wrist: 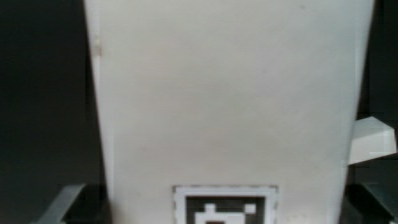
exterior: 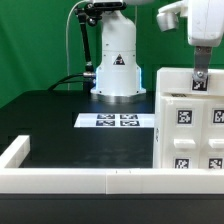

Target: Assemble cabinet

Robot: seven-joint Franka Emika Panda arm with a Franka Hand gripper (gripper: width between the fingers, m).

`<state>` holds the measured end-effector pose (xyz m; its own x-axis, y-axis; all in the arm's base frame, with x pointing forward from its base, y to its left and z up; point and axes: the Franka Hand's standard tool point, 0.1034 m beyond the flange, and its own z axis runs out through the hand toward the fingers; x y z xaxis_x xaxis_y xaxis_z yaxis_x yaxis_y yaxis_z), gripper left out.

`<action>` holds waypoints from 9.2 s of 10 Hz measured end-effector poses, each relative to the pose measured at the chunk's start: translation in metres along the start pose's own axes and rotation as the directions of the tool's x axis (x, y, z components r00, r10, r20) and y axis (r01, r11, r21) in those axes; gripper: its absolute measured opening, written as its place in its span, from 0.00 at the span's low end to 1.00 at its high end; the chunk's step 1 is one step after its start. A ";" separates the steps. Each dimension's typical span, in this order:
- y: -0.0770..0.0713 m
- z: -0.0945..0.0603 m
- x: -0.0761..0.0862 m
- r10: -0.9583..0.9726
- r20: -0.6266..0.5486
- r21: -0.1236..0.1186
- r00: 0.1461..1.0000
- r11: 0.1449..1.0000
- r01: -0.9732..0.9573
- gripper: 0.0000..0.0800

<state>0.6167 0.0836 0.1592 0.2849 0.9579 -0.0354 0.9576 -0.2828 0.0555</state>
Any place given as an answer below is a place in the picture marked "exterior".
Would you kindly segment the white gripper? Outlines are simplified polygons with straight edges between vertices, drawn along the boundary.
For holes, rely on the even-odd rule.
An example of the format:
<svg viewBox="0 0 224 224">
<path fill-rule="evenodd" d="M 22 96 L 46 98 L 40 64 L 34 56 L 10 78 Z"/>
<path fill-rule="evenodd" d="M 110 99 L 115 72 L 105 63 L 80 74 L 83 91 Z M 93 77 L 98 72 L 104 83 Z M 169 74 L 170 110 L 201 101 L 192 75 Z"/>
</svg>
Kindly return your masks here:
<svg viewBox="0 0 224 224">
<path fill-rule="evenodd" d="M 194 50 L 194 81 L 205 81 L 212 55 L 224 35 L 224 0 L 188 0 L 188 43 Z"/>
</svg>

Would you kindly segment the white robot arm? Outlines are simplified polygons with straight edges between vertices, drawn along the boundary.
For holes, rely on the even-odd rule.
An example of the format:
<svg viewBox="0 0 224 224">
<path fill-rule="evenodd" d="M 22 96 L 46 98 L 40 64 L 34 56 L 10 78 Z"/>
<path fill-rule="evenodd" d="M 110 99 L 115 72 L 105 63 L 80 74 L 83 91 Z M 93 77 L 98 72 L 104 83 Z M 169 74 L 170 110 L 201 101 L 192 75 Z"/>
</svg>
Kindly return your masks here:
<svg viewBox="0 0 224 224">
<path fill-rule="evenodd" d="M 96 86 L 91 94 L 109 102 L 128 101 L 146 93 L 136 63 L 136 26 L 121 11 L 129 5 L 154 0 L 89 0 L 90 8 L 102 17 L 102 61 L 96 69 Z M 188 43 L 195 48 L 192 78 L 205 82 L 211 51 L 224 36 L 224 0 L 178 0 L 158 9 L 161 31 L 178 27 L 187 19 Z"/>
</svg>

